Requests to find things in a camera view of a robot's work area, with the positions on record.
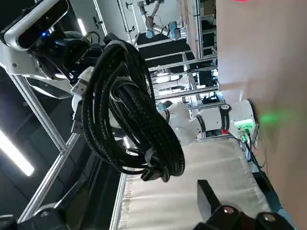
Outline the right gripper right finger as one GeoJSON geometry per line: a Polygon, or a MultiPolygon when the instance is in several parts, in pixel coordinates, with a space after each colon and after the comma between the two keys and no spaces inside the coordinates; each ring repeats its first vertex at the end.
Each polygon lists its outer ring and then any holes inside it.
{"type": "Polygon", "coordinates": [[[233,205],[221,204],[207,180],[198,180],[197,203],[203,219],[196,230],[293,230],[293,226],[274,212],[260,212],[251,218],[233,205]]]}

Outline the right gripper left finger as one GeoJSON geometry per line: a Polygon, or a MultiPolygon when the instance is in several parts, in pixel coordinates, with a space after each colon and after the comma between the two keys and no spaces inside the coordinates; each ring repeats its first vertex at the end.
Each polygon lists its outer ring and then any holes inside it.
{"type": "Polygon", "coordinates": [[[1,230],[65,230],[63,215],[56,209],[56,203],[42,206],[30,219],[18,223],[14,215],[0,217],[1,230]]]}

